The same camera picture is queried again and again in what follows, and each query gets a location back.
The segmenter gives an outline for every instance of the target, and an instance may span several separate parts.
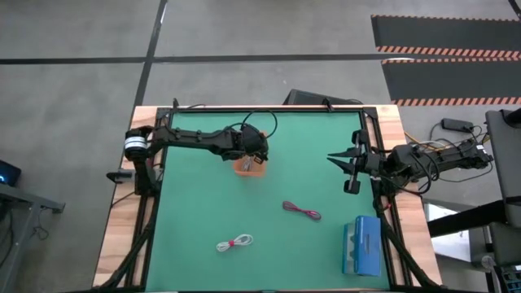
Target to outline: cable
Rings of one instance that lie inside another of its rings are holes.
[[[10,238],[9,248],[7,248],[6,255],[2,258],[2,261],[0,261],[0,269],[3,267],[3,264],[6,262],[9,254],[11,254],[11,250],[13,248],[14,241],[15,241],[15,232],[13,231],[13,211],[12,210],[9,210],[9,230],[6,233],[6,235],[3,237],[2,241],[0,242],[0,247],[2,247],[3,243],[6,241],[7,235],[9,235],[9,238]]]
[[[490,136],[488,135],[488,133],[485,133],[485,135],[481,139],[481,144],[484,145],[488,140],[490,140]]]
[[[480,137],[481,135],[485,135],[485,133],[480,134],[480,135],[476,135],[476,137],[478,138],[478,137]],[[437,138],[436,141],[438,141],[438,140],[441,140],[441,141],[443,141],[443,142],[449,142],[449,140],[446,139],[446,138]],[[462,140],[457,141],[457,142],[453,142],[453,144],[460,143],[460,142],[465,142],[465,141],[467,141],[467,140],[469,140],[469,138],[462,139]],[[489,140],[490,140],[490,137],[488,137],[487,139],[484,139],[484,142],[488,142]]]
[[[427,193],[431,189],[431,185],[432,185],[432,181],[433,181],[432,178],[431,178],[431,172],[427,171],[427,168],[422,164],[422,162],[420,162],[420,160],[418,160],[416,155],[412,154],[411,157],[416,161],[416,163],[418,163],[420,165],[420,167],[422,168],[423,172],[425,172],[425,174],[428,175],[427,176],[427,187],[425,188],[425,190],[418,190],[419,194],[423,195],[423,194]]]
[[[437,138],[436,141],[447,142],[450,146],[458,148],[458,146],[456,146],[456,143],[449,141],[447,138]]]
[[[479,133],[477,135],[477,136],[479,136],[479,135],[481,135],[483,133],[483,127],[481,127],[479,125],[474,125],[474,126],[471,127],[472,132],[474,132],[474,128],[476,128],[476,127],[479,127]]]
[[[33,233],[31,234],[30,238],[34,235],[37,235],[38,239],[43,241],[49,237],[49,231],[47,231],[45,228],[43,228],[42,220],[40,218],[42,215],[42,212],[45,211],[46,209],[49,209],[49,208],[45,208],[45,207],[40,208],[40,213],[38,214],[38,226],[33,227]]]
[[[240,234],[234,240],[230,240],[228,242],[218,243],[216,248],[218,252],[227,251],[228,248],[233,247],[235,245],[246,246],[250,245],[253,242],[253,237],[250,234]]]
[[[423,154],[432,162],[432,164],[434,164],[434,168],[436,171],[436,178],[434,178],[434,176],[431,177],[432,181],[436,181],[436,180],[440,179],[440,167],[438,166],[438,164],[425,151],[423,152]],[[427,167],[429,169],[429,174],[430,174],[431,173],[431,164],[429,164]]]
[[[434,129],[436,129],[436,126],[438,126],[438,125],[441,125],[441,123],[436,123],[436,124],[434,124],[434,125],[432,126],[432,128],[431,128],[431,132],[429,132],[429,140],[430,140],[430,141],[432,140],[432,135],[433,135],[433,133],[434,133]]]
[[[254,109],[253,111],[249,112],[246,117],[244,117],[244,120],[243,120],[243,125],[246,123],[246,120],[255,112],[259,111],[259,110],[266,110],[267,112],[269,112],[269,114],[271,114],[274,119],[275,119],[275,127],[273,129],[273,131],[266,137],[266,138],[270,138],[272,135],[275,134],[275,131],[277,131],[277,126],[278,126],[278,121],[277,121],[277,117],[275,115],[275,113],[273,113],[271,110],[269,109]]]
[[[318,213],[316,211],[304,210],[304,209],[298,208],[292,202],[288,202],[286,200],[282,202],[282,208],[287,211],[302,212],[314,221],[320,221],[320,219],[322,219],[322,216],[320,215],[320,213]]]
[[[431,144],[437,144],[438,146],[441,146],[442,148],[446,148],[447,146],[441,142],[437,141],[425,141],[425,142],[419,142],[417,145],[419,146],[430,146]]]
[[[423,193],[419,192],[419,191],[413,191],[413,190],[408,190],[402,186],[399,186],[397,185],[391,178],[389,177],[385,177],[385,176],[382,176],[382,175],[379,175],[382,179],[385,179],[387,181],[389,181],[389,183],[393,184],[397,189],[399,190],[403,190],[405,192],[409,192],[410,194],[413,194],[413,195],[417,195],[417,196],[421,196]]]
[[[185,111],[185,110],[188,110],[188,109],[193,109],[193,108],[195,108],[195,107],[199,107],[199,106],[206,107],[206,104],[201,103],[201,104],[191,105],[191,106],[189,106],[189,107],[186,107],[186,108],[184,108],[184,109],[181,109],[181,112],[182,112],[182,111]]]
[[[119,203],[121,200],[123,199],[126,199],[128,198],[129,196],[133,195],[136,191],[132,191],[130,192],[129,194],[125,195],[124,197],[118,199],[117,201],[115,201],[114,203],[111,204],[111,208],[114,208],[115,205],[117,205],[117,203]]]
[[[494,165],[492,164],[492,162],[490,162],[490,169],[487,172],[485,172],[485,173],[481,173],[480,175],[476,175],[476,176],[473,176],[473,177],[468,177],[468,178],[462,179],[462,180],[449,180],[449,179],[444,179],[444,178],[440,178],[440,180],[441,181],[446,181],[446,182],[453,182],[453,183],[465,182],[465,181],[469,181],[469,180],[472,180],[472,179],[476,179],[477,177],[482,177],[484,175],[487,175],[490,172],[492,172],[493,169],[494,169]]]
[[[355,104],[358,104],[358,105],[363,105],[364,103],[362,103],[360,100],[357,100],[355,98],[348,98],[347,100],[345,101],[348,101],[348,102],[353,102]]]
[[[404,134],[405,134],[405,136],[406,136],[407,138],[409,138],[411,141],[416,142],[417,144],[422,144],[422,143],[421,143],[417,138],[413,137],[413,136],[410,135],[408,132],[404,131]],[[476,135],[476,137],[478,138],[478,137],[481,136],[481,135],[485,135],[485,134],[481,134],[481,133],[480,133],[480,134]],[[445,138],[442,138],[442,139],[443,139],[443,141],[450,142],[448,139],[445,139]],[[453,142],[453,144],[460,143],[460,142],[465,142],[466,140],[467,140],[467,139],[463,139],[463,140],[458,141],[458,142]],[[486,138],[484,137],[484,139],[483,139],[483,141],[482,141],[481,144],[484,144],[484,143],[488,142],[489,140],[490,140],[490,136],[489,136],[489,135],[486,135]],[[429,150],[433,150],[433,151],[440,151],[440,150],[443,150],[443,149],[444,149],[444,148],[435,148],[435,147],[433,147],[433,146],[426,146],[426,147],[427,147],[427,149],[429,149]]]

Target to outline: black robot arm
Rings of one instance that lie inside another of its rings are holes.
[[[154,138],[147,141],[152,132]],[[208,150],[223,160],[238,160],[245,155],[255,156],[257,163],[268,159],[266,136],[249,124],[241,124],[240,131],[226,126],[212,133],[142,126],[125,134],[125,158],[134,163],[136,170],[136,195],[153,195],[159,191],[154,169],[147,160],[165,147]]]
[[[423,177],[432,177],[453,168],[485,168],[493,161],[491,155],[474,139],[468,139],[458,146],[451,146],[438,151],[421,151],[419,146],[399,145],[390,151],[366,151],[368,134],[358,130],[352,135],[351,147],[344,152],[329,154],[332,157],[350,158],[349,163],[334,158],[327,158],[344,173],[351,175],[344,184],[344,191],[357,194],[359,191],[358,173],[367,173],[373,177],[381,177],[384,190],[396,192],[409,182]]]

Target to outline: wooden edge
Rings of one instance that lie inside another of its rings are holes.
[[[142,106],[136,107],[130,128],[135,128],[144,125],[153,125],[155,123],[155,114],[158,107],[171,106]],[[206,109],[219,108],[326,108],[322,105],[243,105],[243,106],[202,106]],[[393,147],[405,144],[405,135],[403,126],[401,124],[400,113],[396,105],[338,105],[334,108],[359,108],[359,107],[376,107],[379,115],[380,130],[382,133],[383,145],[385,149],[392,149]],[[370,127],[371,143],[375,145],[374,132]],[[122,168],[134,168],[128,160],[123,160]],[[114,200],[127,195],[134,185],[127,183],[119,185],[116,188]],[[417,189],[416,185],[409,185],[410,189]],[[134,231],[135,218],[138,212],[139,198],[131,196],[118,203],[110,211],[110,216],[105,231],[103,246],[99,256],[99,263],[94,276],[93,286],[101,285],[112,274],[112,272],[121,263],[125,255],[130,249],[132,243],[132,234]],[[418,262],[419,266],[434,282],[441,284],[440,271],[436,263],[434,249],[432,247],[431,236],[427,228],[427,219],[423,212],[422,201],[418,196],[400,193],[396,197],[396,207],[398,209],[398,216],[401,221],[401,229],[404,235],[405,246],[411,253],[413,258]],[[147,209],[147,219],[150,216],[150,211]],[[392,223],[389,213],[386,213],[387,219]],[[401,270],[400,257],[394,246],[391,244],[391,256],[395,268],[395,275],[398,284],[403,284],[403,274]],[[142,269],[144,249],[139,253],[136,274],[134,279],[139,281],[139,275]]]

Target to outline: white label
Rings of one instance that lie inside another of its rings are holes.
[[[145,141],[145,138],[142,137],[127,138],[125,139],[125,149],[128,149],[130,147],[147,148],[147,142]]]
[[[477,145],[475,147],[477,147],[478,150],[483,151],[483,153],[487,154],[487,151],[485,150],[485,147],[483,145]]]

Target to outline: metal stand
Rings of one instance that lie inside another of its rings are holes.
[[[61,213],[65,208],[65,203],[58,203],[3,184],[0,184],[0,202],[3,206],[27,210],[27,215],[18,225],[18,229],[13,228],[13,246],[6,262],[0,268],[0,292],[3,293],[13,292],[16,273],[20,267],[24,249],[28,245],[33,228],[37,225],[42,208],[49,208],[53,213]]]

